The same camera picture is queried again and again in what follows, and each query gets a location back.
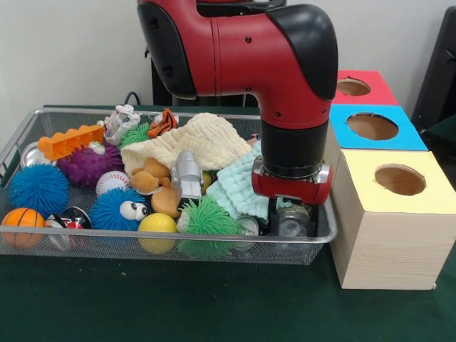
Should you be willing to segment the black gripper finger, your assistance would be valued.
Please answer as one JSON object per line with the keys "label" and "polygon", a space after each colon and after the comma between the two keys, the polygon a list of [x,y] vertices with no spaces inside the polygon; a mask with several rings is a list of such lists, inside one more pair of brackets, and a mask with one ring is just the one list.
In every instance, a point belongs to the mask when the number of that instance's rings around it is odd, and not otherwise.
{"label": "black gripper finger", "polygon": [[271,236],[280,236],[280,214],[277,210],[277,198],[270,197],[268,204],[269,230]]}
{"label": "black gripper finger", "polygon": [[306,225],[308,237],[317,237],[318,235],[318,205],[309,205],[307,207],[309,214],[309,223]]}

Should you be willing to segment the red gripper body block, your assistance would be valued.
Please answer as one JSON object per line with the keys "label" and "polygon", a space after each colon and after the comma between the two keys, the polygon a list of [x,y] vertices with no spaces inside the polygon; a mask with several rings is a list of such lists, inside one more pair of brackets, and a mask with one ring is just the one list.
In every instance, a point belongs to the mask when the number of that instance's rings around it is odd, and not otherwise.
{"label": "red gripper body block", "polygon": [[270,175],[263,166],[263,159],[256,158],[252,167],[253,191],[268,198],[283,197],[308,205],[323,205],[329,197],[333,168],[323,164],[320,171],[302,180]]}

